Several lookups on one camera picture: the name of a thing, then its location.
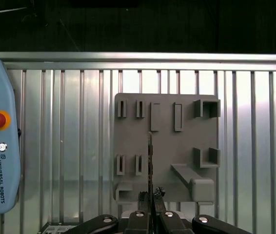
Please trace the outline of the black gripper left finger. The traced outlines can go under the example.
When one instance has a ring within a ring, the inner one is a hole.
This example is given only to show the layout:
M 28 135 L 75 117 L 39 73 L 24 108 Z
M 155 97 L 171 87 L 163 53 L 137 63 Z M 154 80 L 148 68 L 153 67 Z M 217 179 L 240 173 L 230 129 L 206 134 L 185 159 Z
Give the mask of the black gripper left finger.
M 139 210 L 117 219 L 110 214 L 99 215 L 66 231 L 67 234 L 149 234 L 150 202 L 147 192 L 138 195 Z

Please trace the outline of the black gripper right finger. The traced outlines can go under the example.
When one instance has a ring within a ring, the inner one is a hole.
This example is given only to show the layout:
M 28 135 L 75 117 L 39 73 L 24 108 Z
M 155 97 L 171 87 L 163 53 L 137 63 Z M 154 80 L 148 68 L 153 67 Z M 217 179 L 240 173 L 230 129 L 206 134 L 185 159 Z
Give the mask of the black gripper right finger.
M 154 206 L 156 226 L 159 234 L 247 234 L 248 231 L 221 221 L 209 215 L 197 215 L 191 221 L 182 218 L 177 212 L 166 209 L 163 196 L 165 190 L 156 187 Z

